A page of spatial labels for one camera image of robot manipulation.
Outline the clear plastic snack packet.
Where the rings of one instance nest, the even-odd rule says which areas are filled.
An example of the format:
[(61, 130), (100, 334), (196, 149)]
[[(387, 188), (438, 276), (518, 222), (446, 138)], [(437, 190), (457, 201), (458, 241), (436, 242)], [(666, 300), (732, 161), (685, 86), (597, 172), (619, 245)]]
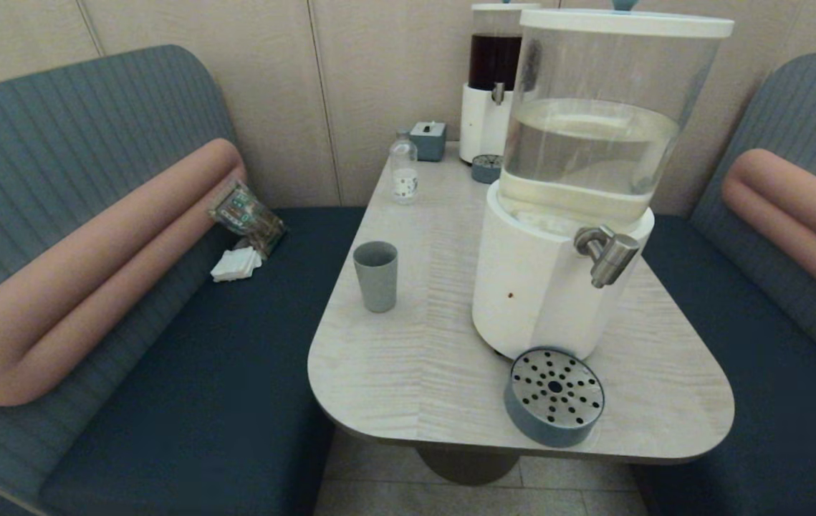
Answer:
[(235, 178), (227, 180), (212, 199), (208, 215), (243, 239), (237, 248), (251, 247), (261, 260), (270, 258), (287, 233), (280, 216), (268, 209), (246, 183)]

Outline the grey-blue plastic cup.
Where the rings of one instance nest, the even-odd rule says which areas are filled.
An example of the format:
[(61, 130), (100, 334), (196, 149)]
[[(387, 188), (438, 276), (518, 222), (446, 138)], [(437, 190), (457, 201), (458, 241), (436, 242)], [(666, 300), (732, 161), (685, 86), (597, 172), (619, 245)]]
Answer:
[(397, 248), (388, 242), (366, 242), (353, 251), (352, 260), (366, 310), (392, 310), (397, 304)]

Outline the pink bolster cushion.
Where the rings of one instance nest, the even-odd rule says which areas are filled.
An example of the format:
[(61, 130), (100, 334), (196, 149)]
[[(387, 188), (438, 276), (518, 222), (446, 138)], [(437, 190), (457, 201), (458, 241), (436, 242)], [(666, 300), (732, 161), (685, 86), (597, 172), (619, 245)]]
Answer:
[(816, 279), (816, 174), (752, 149), (726, 171), (720, 192), (734, 214)]
[(0, 407), (36, 401), (214, 226), (211, 200), (245, 166), (215, 138), (137, 187), (0, 284)]

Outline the dark beverage dispenser white base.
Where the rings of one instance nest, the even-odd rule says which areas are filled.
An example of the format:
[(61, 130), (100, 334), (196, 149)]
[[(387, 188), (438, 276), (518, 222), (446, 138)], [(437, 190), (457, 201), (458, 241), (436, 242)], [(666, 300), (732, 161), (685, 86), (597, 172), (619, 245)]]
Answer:
[(540, 3), (472, 6), (469, 68), (462, 95), (459, 154), (466, 163), (479, 156), (502, 156), (515, 90), (522, 12)]

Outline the clear glass bottle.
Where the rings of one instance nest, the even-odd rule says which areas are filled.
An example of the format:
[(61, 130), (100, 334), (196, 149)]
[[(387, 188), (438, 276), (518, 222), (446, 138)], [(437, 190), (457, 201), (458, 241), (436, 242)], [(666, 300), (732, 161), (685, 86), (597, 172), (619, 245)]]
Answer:
[(410, 128), (395, 132), (389, 147), (388, 166), (392, 178), (392, 196), (401, 205), (412, 204), (418, 195), (418, 149), (410, 137)]

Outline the large blue perforated drip tray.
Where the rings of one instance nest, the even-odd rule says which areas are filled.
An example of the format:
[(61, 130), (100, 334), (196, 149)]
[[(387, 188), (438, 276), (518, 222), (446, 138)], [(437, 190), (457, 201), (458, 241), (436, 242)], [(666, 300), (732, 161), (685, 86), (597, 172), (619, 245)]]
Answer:
[(547, 346), (513, 360), (503, 397), (510, 421), (535, 443), (552, 448), (582, 443), (605, 408), (605, 392), (593, 370)]

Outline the blue tissue box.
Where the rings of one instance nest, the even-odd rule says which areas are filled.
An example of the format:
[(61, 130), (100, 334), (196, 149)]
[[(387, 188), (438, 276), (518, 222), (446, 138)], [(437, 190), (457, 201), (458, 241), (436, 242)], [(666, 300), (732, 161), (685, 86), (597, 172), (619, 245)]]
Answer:
[(417, 147), (419, 161), (441, 161), (447, 137), (445, 122), (417, 122), (410, 131), (411, 143)]

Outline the teal booth sofa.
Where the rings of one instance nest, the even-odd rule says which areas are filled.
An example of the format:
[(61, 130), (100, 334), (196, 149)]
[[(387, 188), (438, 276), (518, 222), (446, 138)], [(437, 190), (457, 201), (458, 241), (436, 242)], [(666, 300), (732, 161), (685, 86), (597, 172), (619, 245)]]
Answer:
[(816, 176), (816, 53), (771, 73), (688, 219), (643, 254), (731, 383), (731, 431), (699, 459), (634, 466), (651, 516), (816, 516), (816, 278), (724, 203), (743, 153)]
[[(165, 45), (0, 84), (0, 284), (215, 138), (214, 78)], [(211, 230), (56, 388), (0, 407), (0, 516), (313, 516), (332, 422), (310, 344), (360, 208), (281, 209), (247, 279)]]

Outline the white napkin stack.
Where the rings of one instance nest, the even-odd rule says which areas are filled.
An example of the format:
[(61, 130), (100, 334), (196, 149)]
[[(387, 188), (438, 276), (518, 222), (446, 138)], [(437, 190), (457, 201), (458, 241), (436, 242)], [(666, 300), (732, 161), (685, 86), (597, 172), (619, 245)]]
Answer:
[(253, 247), (227, 249), (210, 274), (214, 283), (237, 281), (250, 278), (262, 264), (260, 253)]

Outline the silver water dispenser tap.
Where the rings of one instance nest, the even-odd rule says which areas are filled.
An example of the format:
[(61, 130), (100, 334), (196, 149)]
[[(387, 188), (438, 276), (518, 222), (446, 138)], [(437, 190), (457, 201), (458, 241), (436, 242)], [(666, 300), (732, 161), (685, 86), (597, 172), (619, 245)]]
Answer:
[(625, 233), (612, 231), (606, 225), (583, 226), (574, 238), (578, 254), (593, 261), (591, 284), (601, 290), (613, 285), (640, 251), (640, 242)]

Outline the small blue drip tray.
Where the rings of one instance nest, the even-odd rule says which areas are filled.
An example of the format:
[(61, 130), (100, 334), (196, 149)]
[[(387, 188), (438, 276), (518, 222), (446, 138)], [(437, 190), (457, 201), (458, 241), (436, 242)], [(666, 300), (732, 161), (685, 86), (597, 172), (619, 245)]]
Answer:
[(481, 154), (480, 156), (473, 157), (472, 179), (484, 185), (491, 185), (491, 183), (499, 180), (502, 167), (503, 156)]

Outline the clear water dispenser white base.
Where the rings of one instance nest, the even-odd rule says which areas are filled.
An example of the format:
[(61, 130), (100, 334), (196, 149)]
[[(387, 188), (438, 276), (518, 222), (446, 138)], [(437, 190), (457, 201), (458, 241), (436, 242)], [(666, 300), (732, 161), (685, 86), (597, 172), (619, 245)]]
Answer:
[[(638, 9), (526, 10), (503, 167), (486, 192), (472, 320), (497, 352), (593, 353), (649, 241), (651, 199), (734, 21)], [(640, 242), (591, 284), (583, 226)]]

